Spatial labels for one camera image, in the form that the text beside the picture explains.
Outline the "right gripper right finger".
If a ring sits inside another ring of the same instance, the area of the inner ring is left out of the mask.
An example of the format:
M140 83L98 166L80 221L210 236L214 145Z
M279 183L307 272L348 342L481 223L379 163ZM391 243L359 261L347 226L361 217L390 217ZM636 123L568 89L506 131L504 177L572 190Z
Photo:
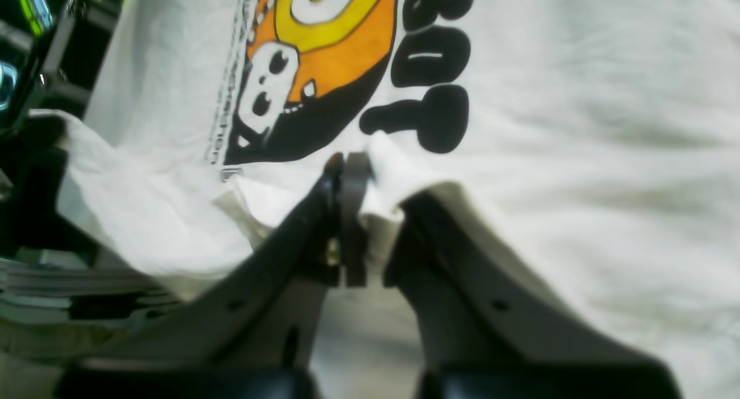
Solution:
M451 180L402 198L381 276L412 304L440 375L663 377L665 367L592 328L479 220Z

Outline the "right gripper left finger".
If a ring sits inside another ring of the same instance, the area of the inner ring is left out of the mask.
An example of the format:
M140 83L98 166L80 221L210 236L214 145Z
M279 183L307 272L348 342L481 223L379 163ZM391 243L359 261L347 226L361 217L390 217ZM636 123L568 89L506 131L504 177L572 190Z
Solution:
M343 156L330 157L306 198L250 259L183 309L90 355L87 367L307 368L325 295L338 280L326 252L338 230L342 170Z

